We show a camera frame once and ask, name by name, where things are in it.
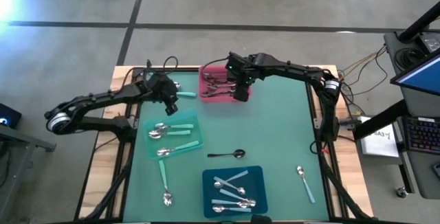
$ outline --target teal tray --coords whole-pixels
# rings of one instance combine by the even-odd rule
[[[194,124],[194,128],[191,128],[190,135],[167,135],[159,139],[153,139],[149,137],[149,131],[154,129],[155,124],[165,123],[166,125],[176,125],[176,124]],[[186,111],[179,111],[178,113],[165,118],[163,120],[146,120],[143,123],[144,129],[144,141],[146,144],[146,156],[149,159],[163,159],[166,157],[173,157],[180,155],[182,153],[187,153],[194,149],[203,147],[204,138],[201,133],[199,120],[197,119],[197,112],[195,109],[190,109]],[[168,128],[167,131],[184,131],[184,128]],[[160,148],[175,148],[190,142],[199,141],[199,145],[192,146],[190,148],[184,148],[171,152],[169,155],[157,155],[157,150]]]

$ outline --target computer monitor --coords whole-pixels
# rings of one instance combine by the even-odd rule
[[[440,49],[396,75],[391,84],[440,96]]]

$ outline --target keyboard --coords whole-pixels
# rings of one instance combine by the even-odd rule
[[[409,150],[440,155],[440,120],[405,117],[406,141]]]

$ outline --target green table mat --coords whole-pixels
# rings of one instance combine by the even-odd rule
[[[174,72],[170,78],[182,91],[198,90],[197,72]],[[318,157],[309,151],[314,140],[305,84],[272,76],[252,85],[248,102],[205,103],[180,98],[179,110],[196,109],[203,148],[165,160],[173,205],[162,201],[164,187],[157,160],[146,158],[142,123],[166,118],[163,104],[145,102],[141,108],[133,165],[126,196],[124,222],[220,221],[204,217],[201,174],[205,169],[261,166],[268,212],[273,221],[329,219]],[[246,156],[207,158],[208,153],[231,153],[242,148]],[[316,202],[310,203],[296,167],[305,169]],[[250,220],[250,215],[227,220]]]

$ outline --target dark blue tray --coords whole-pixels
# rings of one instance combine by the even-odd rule
[[[214,187],[214,177],[219,177],[223,180],[227,180],[230,177],[239,174],[247,170],[249,173],[238,179],[232,180],[230,183],[236,187],[243,187],[246,190],[246,194],[240,195],[235,189],[223,186],[222,189],[228,192],[234,193],[239,197],[251,198],[256,201],[255,207],[252,208],[252,212],[235,212],[230,210],[224,210],[221,213],[216,213],[212,210],[214,204],[211,203],[212,199],[219,199],[224,201],[240,201],[234,197],[229,197],[220,193],[220,189]],[[202,173],[203,180],[203,213],[206,218],[215,218],[219,216],[235,216],[240,214],[264,214],[267,212],[267,199],[264,186],[263,169],[260,166],[248,166],[241,168],[224,168],[215,170],[204,170]],[[224,205],[225,207],[239,208],[237,205]]]

